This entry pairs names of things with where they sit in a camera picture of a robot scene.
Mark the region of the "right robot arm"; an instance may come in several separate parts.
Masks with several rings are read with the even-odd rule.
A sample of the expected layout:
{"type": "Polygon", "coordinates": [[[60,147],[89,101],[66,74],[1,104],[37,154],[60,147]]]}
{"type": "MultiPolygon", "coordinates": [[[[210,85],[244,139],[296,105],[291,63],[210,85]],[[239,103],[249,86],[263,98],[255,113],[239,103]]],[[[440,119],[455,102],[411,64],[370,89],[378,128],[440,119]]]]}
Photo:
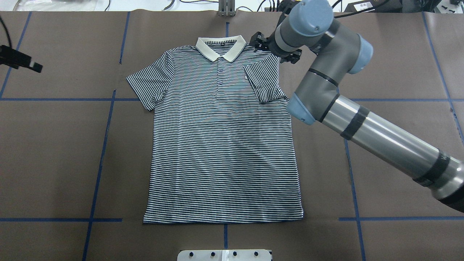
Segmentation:
{"type": "Polygon", "coordinates": [[[346,74],[360,72],[373,46],[336,20],[326,0],[302,0],[267,38],[269,50],[295,63],[301,47],[316,58],[290,98],[287,111],[311,125],[318,121],[431,190],[442,204],[463,212],[463,162],[338,93],[346,74]]]}

